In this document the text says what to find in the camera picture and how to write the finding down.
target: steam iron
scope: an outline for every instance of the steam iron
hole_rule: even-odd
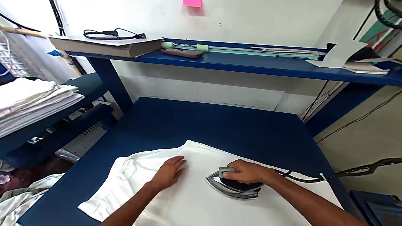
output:
[[[226,179],[222,174],[228,171],[237,172],[232,167],[219,167],[219,171],[207,176],[205,180],[212,188],[230,198],[240,200],[258,198],[258,192],[264,186],[263,183],[251,183],[248,185],[236,180]]]

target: stack of folded white clothes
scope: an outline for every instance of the stack of folded white clothes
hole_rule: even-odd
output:
[[[0,86],[0,138],[84,98],[78,87],[17,78]]]

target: phone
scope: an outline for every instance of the phone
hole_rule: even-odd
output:
[[[193,58],[193,59],[197,59],[204,55],[204,52],[202,52],[202,51],[196,51],[196,50],[183,51],[180,49],[162,49],[162,53],[176,55],[176,56],[182,56],[182,57],[188,57],[188,58]]]

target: person's right hand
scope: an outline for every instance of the person's right hand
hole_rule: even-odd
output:
[[[254,183],[262,182],[267,183],[267,178],[277,174],[274,169],[266,168],[255,163],[246,162],[238,159],[228,164],[229,167],[233,167],[237,170],[235,172],[224,172],[223,177],[226,179],[237,180],[241,183]]]

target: hand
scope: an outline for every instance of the hand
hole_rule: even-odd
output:
[[[183,168],[179,169],[186,160],[184,156],[176,156],[166,160],[166,162],[159,168],[155,176],[149,182],[157,192],[166,189],[175,184],[183,172]]]
[[[237,180],[241,183],[254,183],[262,182],[267,184],[270,176],[277,175],[272,168],[266,168],[255,163],[246,162],[238,159],[228,164],[229,167],[233,167],[237,170],[235,172],[224,172],[223,177],[226,179]]]

